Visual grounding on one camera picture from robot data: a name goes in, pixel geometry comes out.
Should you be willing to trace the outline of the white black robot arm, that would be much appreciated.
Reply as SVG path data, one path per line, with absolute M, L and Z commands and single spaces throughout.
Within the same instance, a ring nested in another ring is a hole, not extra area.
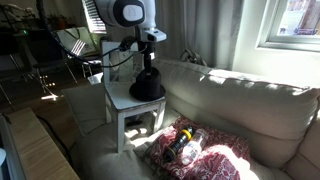
M 135 28 L 135 39 L 143 54 L 144 69 L 152 72 L 154 45 L 167 35 L 156 26 L 155 0 L 94 0 L 101 20 L 114 27 Z

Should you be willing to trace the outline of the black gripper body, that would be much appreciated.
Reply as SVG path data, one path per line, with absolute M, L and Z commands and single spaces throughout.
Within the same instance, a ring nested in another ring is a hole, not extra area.
M 143 55 L 144 61 L 144 70 L 146 72 L 151 72 L 151 54 L 155 52 L 155 43 L 154 42 L 138 42 L 138 50 Z

